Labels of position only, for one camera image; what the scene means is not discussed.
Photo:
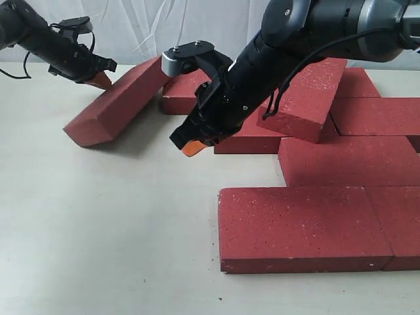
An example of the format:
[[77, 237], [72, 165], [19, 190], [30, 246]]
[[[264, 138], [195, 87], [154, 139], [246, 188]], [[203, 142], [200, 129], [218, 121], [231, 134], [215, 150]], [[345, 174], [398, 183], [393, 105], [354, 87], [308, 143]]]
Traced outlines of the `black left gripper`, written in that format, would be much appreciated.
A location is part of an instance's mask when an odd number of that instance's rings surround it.
[[49, 72], [75, 82], [107, 90], [112, 81], [105, 71], [115, 72], [117, 62], [94, 57], [93, 52], [77, 39], [89, 30], [45, 28], [32, 31], [22, 40], [22, 47], [50, 65]]

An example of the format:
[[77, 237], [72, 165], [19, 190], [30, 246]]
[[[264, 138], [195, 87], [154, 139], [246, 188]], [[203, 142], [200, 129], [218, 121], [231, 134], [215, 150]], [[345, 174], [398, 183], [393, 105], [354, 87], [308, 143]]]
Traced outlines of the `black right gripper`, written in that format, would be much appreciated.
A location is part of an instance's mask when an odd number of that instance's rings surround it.
[[295, 53], [271, 47], [256, 35], [235, 60], [211, 49], [194, 57], [211, 82], [196, 91], [197, 103], [169, 139], [187, 157], [227, 138], [282, 85], [295, 68]]

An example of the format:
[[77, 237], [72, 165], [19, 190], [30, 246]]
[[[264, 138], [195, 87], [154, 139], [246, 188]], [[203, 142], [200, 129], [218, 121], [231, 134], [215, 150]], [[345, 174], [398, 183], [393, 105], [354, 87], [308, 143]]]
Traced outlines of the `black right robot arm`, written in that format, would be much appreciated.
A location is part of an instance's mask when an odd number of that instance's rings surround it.
[[208, 81], [196, 104], [170, 136], [186, 156], [236, 134], [268, 101], [272, 117], [292, 79], [326, 58], [389, 62], [419, 50], [418, 1], [271, 1], [260, 30], [235, 59], [207, 41], [165, 51], [161, 69], [169, 77], [203, 71]]

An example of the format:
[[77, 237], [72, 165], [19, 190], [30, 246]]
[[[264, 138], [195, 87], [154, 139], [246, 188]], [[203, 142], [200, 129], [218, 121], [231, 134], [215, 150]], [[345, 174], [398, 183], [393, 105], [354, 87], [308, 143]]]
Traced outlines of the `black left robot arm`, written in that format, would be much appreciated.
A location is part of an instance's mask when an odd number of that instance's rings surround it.
[[49, 24], [27, 1], [1, 3], [1, 49], [18, 45], [49, 65], [48, 72], [77, 84], [109, 89], [107, 71], [117, 62], [93, 52], [96, 38], [88, 47], [78, 42], [81, 34], [93, 33], [88, 16]]

